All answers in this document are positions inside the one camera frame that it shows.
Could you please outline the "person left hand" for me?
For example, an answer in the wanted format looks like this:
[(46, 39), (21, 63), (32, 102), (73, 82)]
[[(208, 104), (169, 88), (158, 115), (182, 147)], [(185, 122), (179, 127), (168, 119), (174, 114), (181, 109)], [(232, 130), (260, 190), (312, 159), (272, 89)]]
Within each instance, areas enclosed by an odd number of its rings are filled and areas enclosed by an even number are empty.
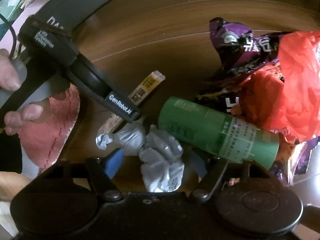
[[(21, 87), (21, 81), (13, 65), (9, 60), (9, 52), (1, 49), (1, 88), (16, 91)], [(7, 135), (15, 135), (29, 122), (43, 123), (54, 114), (49, 99), (29, 104), (18, 112), (10, 111), (4, 117), (5, 132)]]

